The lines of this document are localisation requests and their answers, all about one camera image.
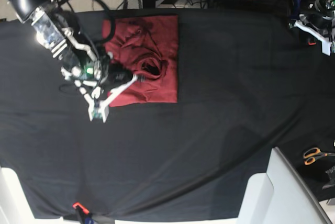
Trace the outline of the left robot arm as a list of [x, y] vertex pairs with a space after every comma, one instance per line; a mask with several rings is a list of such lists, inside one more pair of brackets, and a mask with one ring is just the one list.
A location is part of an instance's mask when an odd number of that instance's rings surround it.
[[299, 30], [303, 43], [319, 43], [324, 55], [334, 54], [334, 0], [292, 0], [288, 26]]

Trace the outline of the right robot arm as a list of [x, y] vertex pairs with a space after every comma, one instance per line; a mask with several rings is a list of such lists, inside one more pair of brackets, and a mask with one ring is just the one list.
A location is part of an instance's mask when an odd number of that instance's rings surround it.
[[110, 24], [105, 38], [92, 40], [73, 9], [64, 10], [70, 0], [8, 0], [21, 23], [29, 22], [40, 45], [62, 62], [61, 74], [72, 82], [88, 103], [90, 121], [106, 122], [109, 105], [140, 77], [121, 63], [104, 44], [116, 30], [114, 17], [102, 0], [100, 4]]

